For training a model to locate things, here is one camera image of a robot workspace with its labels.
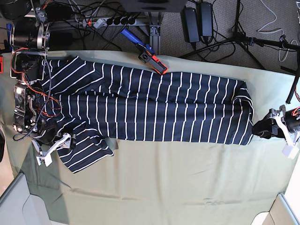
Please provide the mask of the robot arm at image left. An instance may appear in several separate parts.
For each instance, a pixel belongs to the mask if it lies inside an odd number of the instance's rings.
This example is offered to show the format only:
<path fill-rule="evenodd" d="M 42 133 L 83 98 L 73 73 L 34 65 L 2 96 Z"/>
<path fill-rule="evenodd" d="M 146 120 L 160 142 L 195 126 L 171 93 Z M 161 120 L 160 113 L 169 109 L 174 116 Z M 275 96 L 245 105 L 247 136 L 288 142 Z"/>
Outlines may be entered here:
<path fill-rule="evenodd" d="M 56 21 L 72 16 L 70 6 L 51 0 L 3 0 L 0 15 L 12 22 L 7 25 L 6 52 L 12 53 L 10 76 L 16 79 L 13 129 L 14 141 L 30 138 L 37 162 L 49 165 L 51 154 L 58 148 L 70 150 L 75 135 L 59 131 L 50 118 L 56 117 L 62 103 L 51 96 L 53 85 L 42 87 L 45 78 L 52 79 L 52 67 L 47 59 L 50 45 L 61 46 L 70 34 L 51 31 Z"/>

